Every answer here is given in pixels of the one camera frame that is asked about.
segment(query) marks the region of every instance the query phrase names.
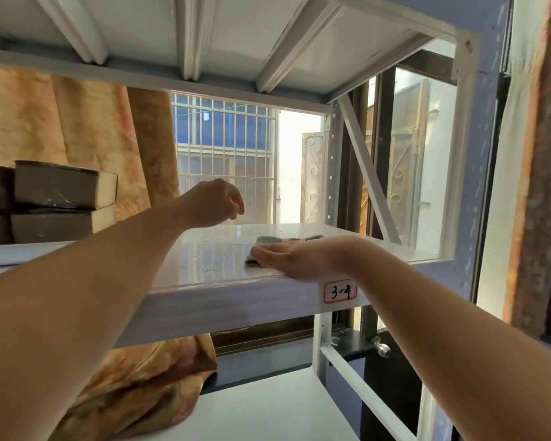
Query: cleaning cloth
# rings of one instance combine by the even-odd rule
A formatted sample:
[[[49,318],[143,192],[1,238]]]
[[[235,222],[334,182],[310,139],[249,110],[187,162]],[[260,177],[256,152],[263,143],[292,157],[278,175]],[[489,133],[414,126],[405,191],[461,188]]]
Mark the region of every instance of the cleaning cloth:
[[[319,238],[323,238],[323,235],[313,235],[312,237],[308,237],[308,238],[278,238],[278,237],[271,237],[271,236],[260,236],[260,237],[257,237],[257,240],[255,241],[255,246],[259,244],[286,243],[288,241],[318,240]],[[256,259],[254,259],[251,256],[251,254],[247,256],[247,259],[245,259],[245,266],[246,267],[263,267],[257,262]]]

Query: handwritten label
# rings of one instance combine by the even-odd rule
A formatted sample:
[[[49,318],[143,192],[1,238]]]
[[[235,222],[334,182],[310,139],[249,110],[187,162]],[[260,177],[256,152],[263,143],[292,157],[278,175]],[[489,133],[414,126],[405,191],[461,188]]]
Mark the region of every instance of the handwritten label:
[[[324,285],[324,303],[347,302],[357,297],[357,284],[353,280],[329,281]]]

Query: left hand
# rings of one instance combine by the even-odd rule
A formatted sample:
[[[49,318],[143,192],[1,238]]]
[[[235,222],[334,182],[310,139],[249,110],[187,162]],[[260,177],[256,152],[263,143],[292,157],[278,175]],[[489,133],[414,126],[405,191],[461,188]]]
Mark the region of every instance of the left hand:
[[[220,178],[202,181],[178,200],[189,228],[209,228],[245,213],[241,192]]]

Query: window bars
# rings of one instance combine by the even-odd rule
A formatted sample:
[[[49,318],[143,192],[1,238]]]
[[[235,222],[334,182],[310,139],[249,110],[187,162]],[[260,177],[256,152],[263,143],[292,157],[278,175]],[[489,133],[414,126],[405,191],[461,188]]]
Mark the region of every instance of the window bars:
[[[171,109],[182,192],[220,177],[239,188],[246,205],[229,223],[274,222],[277,110],[178,93]]]

